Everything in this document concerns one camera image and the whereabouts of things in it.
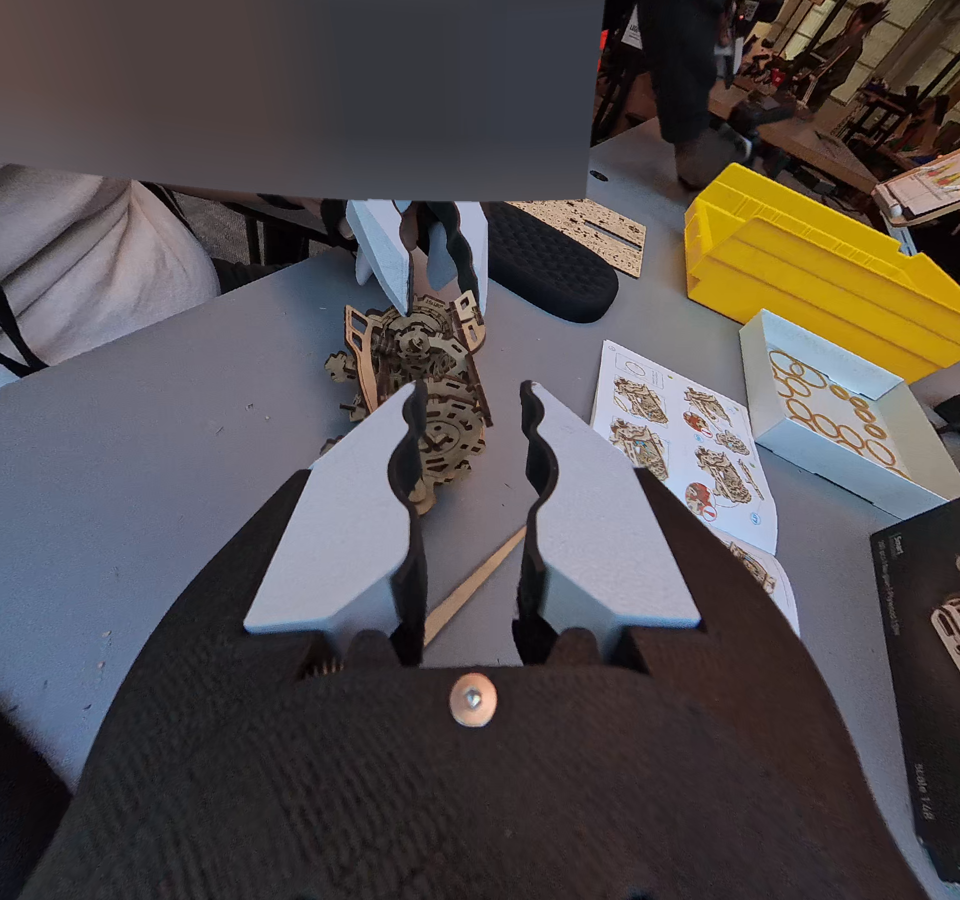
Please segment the thin wooden stick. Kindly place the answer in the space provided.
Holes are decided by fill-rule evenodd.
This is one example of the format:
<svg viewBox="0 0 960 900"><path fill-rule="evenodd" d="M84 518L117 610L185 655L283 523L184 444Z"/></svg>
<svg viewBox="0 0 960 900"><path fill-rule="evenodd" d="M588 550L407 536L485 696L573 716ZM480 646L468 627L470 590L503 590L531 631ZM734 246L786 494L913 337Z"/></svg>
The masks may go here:
<svg viewBox="0 0 960 900"><path fill-rule="evenodd" d="M522 526L516 533L510 535L427 615L424 628L424 647L434 642L441 631L469 603L524 540L526 532L527 528Z"/></svg>

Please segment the small white cardboard box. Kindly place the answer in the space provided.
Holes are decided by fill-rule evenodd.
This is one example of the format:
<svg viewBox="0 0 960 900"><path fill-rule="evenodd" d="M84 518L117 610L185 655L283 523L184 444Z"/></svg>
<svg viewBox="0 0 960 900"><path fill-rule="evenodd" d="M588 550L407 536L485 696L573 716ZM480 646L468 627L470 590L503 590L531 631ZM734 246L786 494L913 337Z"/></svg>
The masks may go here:
<svg viewBox="0 0 960 900"><path fill-rule="evenodd" d="M763 309L739 331L755 440L794 465L902 520L959 497L959 474L908 384ZM905 479L793 422L777 393L768 352L783 350L875 401L912 478Z"/></svg>

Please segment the wooden workbench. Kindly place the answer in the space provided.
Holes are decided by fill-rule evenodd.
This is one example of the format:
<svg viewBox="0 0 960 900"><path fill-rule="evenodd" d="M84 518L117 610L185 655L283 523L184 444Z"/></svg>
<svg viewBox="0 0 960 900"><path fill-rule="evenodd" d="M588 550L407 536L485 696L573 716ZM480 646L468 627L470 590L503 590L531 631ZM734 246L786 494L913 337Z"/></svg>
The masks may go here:
<svg viewBox="0 0 960 900"><path fill-rule="evenodd" d="M793 116L792 103L775 101L768 90L744 90L719 81L711 90L709 110L731 121L731 127L755 150L762 145L778 149L863 194L873 193L879 183L842 142L820 131L813 120Z"/></svg>

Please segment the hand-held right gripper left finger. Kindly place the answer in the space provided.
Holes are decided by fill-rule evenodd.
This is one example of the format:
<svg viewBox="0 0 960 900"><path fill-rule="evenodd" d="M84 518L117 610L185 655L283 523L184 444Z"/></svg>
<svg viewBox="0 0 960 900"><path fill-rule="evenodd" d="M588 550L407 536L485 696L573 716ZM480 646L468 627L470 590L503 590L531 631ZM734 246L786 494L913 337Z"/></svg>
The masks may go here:
<svg viewBox="0 0 960 900"><path fill-rule="evenodd" d="M422 381L406 384L312 465L246 632L423 633L426 555L411 495L426 397Z"/></svg>

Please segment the plywood parts sheet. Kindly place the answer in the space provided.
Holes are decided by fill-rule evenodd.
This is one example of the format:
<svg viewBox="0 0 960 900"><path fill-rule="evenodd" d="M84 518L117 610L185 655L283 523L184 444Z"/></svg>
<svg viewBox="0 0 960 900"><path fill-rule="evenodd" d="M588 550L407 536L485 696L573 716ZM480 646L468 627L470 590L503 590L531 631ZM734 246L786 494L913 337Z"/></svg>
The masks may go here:
<svg viewBox="0 0 960 900"><path fill-rule="evenodd" d="M632 279L642 273L646 228L589 199L516 201L510 206L593 251Z"/></svg>

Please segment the tilted board with paper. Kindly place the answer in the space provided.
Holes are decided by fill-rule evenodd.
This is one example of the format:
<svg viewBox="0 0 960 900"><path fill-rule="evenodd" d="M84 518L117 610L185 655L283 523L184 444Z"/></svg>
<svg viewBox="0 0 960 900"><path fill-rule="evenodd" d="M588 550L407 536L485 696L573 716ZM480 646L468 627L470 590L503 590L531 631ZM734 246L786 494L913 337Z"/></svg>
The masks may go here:
<svg viewBox="0 0 960 900"><path fill-rule="evenodd" d="M959 210L959 151L876 185L870 195L884 220L906 228Z"/></svg>

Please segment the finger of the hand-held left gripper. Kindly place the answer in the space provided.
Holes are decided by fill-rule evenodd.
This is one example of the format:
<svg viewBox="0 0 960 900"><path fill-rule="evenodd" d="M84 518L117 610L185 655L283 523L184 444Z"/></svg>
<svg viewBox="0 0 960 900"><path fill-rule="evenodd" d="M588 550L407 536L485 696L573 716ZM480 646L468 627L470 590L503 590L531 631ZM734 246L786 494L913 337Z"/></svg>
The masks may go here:
<svg viewBox="0 0 960 900"><path fill-rule="evenodd" d="M413 302L414 261L401 237L402 213L392 200L349 200L347 221L357 243L355 278L375 277L402 316Z"/></svg>
<svg viewBox="0 0 960 900"><path fill-rule="evenodd" d="M471 292L486 316L489 286L489 228L478 202L426 202L426 256L433 246L445 246L453 258L461 293Z"/></svg>

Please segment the wooden submarine model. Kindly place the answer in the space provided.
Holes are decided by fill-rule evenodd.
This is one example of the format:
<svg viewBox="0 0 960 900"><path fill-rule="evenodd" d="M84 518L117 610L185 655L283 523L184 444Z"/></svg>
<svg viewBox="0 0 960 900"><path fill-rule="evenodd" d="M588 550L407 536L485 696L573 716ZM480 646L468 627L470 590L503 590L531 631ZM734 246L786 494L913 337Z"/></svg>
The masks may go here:
<svg viewBox="0 0 960 900"><path fill-rule="evenodd" d="M333 381L356 385L353 399L341 404L352 423L365 420L403 386L425 385L422 472L410 494L424 515L435 505L439 486L466 478L494 424L474 359L486 338L474 293L450 302L415 296L407 313L394 306L345 306L343 321L345 348L324 367Z"/></svg>

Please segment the person's light grey shirt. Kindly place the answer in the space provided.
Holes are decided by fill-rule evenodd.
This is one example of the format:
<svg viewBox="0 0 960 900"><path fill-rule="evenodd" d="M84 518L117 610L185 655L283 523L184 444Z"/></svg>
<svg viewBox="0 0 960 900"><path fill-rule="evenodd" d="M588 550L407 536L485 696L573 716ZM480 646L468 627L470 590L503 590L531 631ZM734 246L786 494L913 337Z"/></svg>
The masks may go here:
<svg viewBox="0 0 960 900"><path fill-rule="evenodd" d="M47 365L221 295L195 236L146 186L1 167L1 286Z"/></svg>

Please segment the open instruction booklet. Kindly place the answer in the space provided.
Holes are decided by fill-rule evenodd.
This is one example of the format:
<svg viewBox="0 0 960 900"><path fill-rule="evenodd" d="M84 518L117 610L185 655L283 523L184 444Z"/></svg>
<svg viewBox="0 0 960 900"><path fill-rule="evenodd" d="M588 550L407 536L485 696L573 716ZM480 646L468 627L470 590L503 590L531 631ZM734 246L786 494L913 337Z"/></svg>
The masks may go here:
<svg viewBox="0 0 960 900"><path fill-rule="evenodd" d="M800 632L776 558L777 508L745 406L606 340L591 425L682 501Z"/></svg>

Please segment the black textured pad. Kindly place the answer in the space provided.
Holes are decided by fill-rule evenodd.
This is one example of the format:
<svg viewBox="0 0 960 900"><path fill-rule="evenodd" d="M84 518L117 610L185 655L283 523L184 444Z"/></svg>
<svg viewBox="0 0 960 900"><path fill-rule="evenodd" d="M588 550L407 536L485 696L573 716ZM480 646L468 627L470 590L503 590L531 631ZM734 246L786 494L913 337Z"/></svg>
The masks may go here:
<svg viewBox="0 0 960 900"><path fill-rule="evenodd" d="M482 203L488 278L563 320L600 320L618 295L617 271L586 246L503 202Z"/></svg>

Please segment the black model kit box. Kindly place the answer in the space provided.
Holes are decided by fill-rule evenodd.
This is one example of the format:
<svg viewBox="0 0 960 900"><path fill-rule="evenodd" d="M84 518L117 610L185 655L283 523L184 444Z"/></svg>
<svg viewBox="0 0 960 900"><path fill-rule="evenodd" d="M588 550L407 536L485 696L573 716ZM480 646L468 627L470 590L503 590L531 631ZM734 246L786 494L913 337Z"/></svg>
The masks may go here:
<svg viewBox="0 0 960 900"><path fill-rule="evenodd" d="M870 536L914 829L959 883L959 500Z"/></svg>

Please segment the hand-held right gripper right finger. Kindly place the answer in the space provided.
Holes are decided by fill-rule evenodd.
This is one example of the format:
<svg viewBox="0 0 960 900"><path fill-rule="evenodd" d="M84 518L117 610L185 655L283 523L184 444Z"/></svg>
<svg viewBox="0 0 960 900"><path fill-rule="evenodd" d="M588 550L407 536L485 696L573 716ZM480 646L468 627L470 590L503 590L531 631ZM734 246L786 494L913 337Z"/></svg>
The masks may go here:
<svg viewBox="0 0 960 900"><path fill-rule="evenodd" d="M536 490L526 526L517 621L556 634L618 638L627 627L693 629L689 587L639 470L538 382L520 388L526 476Z"/></svg>

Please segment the yellow plastic bin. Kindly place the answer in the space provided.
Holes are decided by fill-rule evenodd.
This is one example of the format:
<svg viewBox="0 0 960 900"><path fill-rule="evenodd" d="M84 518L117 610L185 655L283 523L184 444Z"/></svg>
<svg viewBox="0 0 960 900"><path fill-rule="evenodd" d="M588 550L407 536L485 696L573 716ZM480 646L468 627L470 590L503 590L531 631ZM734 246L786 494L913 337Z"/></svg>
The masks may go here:
<svg viewBox="0 0 960 900"><path fill-rule="evenodd" d="M924 254L733 164L685 212L690 299L765 309L907 382L959 360L959 287Z"/></svg>

